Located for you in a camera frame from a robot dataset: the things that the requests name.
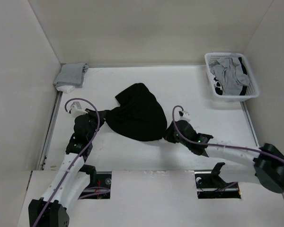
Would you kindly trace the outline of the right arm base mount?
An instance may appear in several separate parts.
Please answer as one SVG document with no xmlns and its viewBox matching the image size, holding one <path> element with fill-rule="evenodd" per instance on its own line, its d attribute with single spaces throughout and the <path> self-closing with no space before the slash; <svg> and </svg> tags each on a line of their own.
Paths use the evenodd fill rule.
<svg viewBox="0 0 284 227">
<path fill-rule="evenodd" d="M 239 184 L 226 183 L 210 172 L 195 172 L 198 199 L 241 199 Z"/>
</svg>

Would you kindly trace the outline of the white plastic laundry basket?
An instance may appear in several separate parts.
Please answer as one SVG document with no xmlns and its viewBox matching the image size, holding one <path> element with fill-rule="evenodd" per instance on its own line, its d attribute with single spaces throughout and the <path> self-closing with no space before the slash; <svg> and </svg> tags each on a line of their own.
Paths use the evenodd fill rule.
<svg viewBox="0 0 284 227">
<path fill-rule="evenodd" d="M 204 59 L 214 100 L 244 102 L 259 96 L 251 67 L 243 54 L 210 52 Z"/>
</svg>

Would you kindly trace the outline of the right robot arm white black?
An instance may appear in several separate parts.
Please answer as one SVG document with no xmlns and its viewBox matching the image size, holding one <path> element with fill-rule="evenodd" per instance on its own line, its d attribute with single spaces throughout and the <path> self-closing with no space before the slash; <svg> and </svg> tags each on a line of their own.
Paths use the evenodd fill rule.
<svg viewBox="0 0 284 227">
<path fill-rule="evenodd" d="M 257 183 L 275 192 L 284 192 L 284 155 L 272 144 L 259 148 L 242 148 L 218 144 L 210 134 L 197 133 L 186 120 L 171 123 L 163 138 L 180 143 L 198 156 L 221 158 L 240 164 L 240 167 L 217 163 L 212 169 L 210 182 L 215 187 L 225 183 Z"/>
</svg>

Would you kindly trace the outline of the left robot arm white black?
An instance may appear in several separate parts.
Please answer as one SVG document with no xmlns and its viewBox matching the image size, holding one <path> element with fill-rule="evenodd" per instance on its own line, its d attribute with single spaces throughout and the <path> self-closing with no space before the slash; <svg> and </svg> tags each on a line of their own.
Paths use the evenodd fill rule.
<svg viewBox="0 0 284 227">
<path fill-rule="evenodd" d="M 58 173 L 41 198 L 31 200 L 28 206 L 32 227 L 67 227 L 70 211 L 83 190 L 97 183 L 95 167 L 85 162 L 93 148 L 92 140 L 105 122 L 106 112 L 86 109 L 71 113 L 76 114 L 74 133 Z"/>
</svg>

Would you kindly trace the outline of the folded grey tank top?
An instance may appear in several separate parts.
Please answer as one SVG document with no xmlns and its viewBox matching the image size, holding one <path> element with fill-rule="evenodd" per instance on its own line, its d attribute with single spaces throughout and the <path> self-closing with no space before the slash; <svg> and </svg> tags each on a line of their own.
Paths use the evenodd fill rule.
<svg viewBox="0 0 284 227">
<path fill-rule="evenodd" d="M 64 64 L 60 73 L 53 81 L 53 85 L 55 87 L 74 86 L 75 88 L 82 88 L 84 76 L 88 69 L 87 63 Z"/>
</svg>

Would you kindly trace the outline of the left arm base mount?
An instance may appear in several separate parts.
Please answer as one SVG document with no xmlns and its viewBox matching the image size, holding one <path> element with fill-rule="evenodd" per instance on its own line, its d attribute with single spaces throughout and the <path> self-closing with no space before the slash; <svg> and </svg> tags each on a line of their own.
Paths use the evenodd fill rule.
<svg viewBox="0 0 284 227">
<path fill-rule="evenodd" d="M 82 191 L 79 199 L 110 199 L 112 172 L 97 172 L 89 185 Z"/>
</svg>

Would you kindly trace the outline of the black tank top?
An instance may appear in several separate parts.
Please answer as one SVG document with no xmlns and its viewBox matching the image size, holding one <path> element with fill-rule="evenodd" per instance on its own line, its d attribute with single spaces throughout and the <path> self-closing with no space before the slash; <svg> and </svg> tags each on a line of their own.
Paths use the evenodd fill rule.
<svg viewBox="0 0 284 227">
<path fill-rule="evenodd" d="M 115 98 L 120 106 L 106 113 L 106 123 L 114 132 L 142 142 L 163 138 L 167 129 L 166 116 L 143 83 L 129 86 Z"/>
</svg>

